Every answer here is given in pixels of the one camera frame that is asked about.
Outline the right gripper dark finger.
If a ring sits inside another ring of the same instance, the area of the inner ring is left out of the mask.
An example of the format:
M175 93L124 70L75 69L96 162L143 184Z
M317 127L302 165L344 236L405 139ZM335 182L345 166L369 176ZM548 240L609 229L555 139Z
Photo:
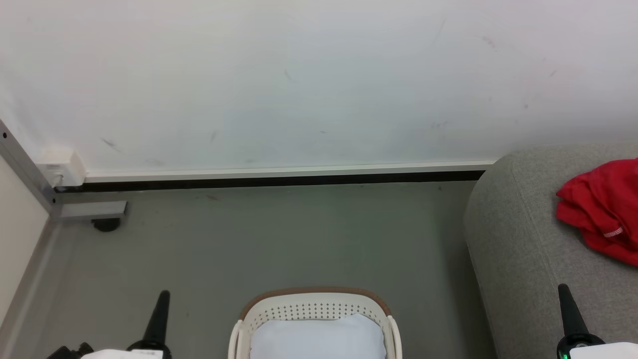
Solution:
M561 340L590 341L591 334L567 284L558 285L558 295L563 326L563 339Z

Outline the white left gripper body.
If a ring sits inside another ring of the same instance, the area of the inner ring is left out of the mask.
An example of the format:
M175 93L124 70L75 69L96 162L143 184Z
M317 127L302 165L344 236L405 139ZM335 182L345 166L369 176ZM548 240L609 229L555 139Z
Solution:
M128 349L103 349L87 353L81 359L172 359L168 347L156 341L142 340L130 345Z

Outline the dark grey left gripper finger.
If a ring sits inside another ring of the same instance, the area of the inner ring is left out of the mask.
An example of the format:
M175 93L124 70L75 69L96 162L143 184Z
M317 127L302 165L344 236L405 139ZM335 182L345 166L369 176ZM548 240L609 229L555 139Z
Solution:
M164 346L168 328L170 292L163 290L158 296L142 341L151 346Z

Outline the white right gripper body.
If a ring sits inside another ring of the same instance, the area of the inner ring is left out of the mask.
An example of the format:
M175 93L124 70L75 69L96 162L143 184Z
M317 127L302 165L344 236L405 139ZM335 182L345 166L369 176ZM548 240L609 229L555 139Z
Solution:
M557 359L636 359L636 343L604 343L592 334L572 334L563 337L556 350Z

